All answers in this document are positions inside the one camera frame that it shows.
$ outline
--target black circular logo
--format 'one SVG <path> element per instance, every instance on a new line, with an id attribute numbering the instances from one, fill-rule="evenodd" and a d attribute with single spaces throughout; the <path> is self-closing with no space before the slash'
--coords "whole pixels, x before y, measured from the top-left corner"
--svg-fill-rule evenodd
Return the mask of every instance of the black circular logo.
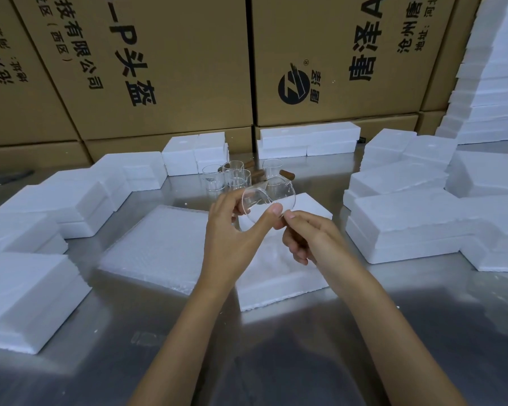
<path id="1" fill-rule="evenodd" d="M 295 105 L 303 101 L 310 90 L 310 79 L 293 64 L 290 64 L 291 71 L 283 75 L 278 83 L 278 95 L 287 104 Z"/>

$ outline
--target stainless steel tabletop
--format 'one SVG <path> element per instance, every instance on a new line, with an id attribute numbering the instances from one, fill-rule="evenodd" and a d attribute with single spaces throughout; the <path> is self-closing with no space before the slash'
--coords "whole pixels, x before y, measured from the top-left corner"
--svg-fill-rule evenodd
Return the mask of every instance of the stainless steel tabletop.
<path id="1" fill-rule="evenodd" d="M 508 142 L 460 149 L 508 152 Z M 284 161 L 296 191 L 330 210 L 342 230 L 349 214 L 342 194 L 362 153 L 359 145 L 355 154 Z M 0 204 L 51 173 L 0 186 Z M 212 200 L 197 175 L 169 177 L 160 191 L 133 193 L 96 236 L 69 240 L 68 255 L 93 290 L 39 355 L 0 350 L 0 405 L 125 404 L 186 298 L 99 271 L 98 261 L 156 205 L 207 211 Z M 459 253 L 366 266 L 471 405 L 508 405 L 508 273 L 477 272 Z M 351 314 L 326 288 L 244 314 L 232 293 L 193 404 L 388 401 Z"/>

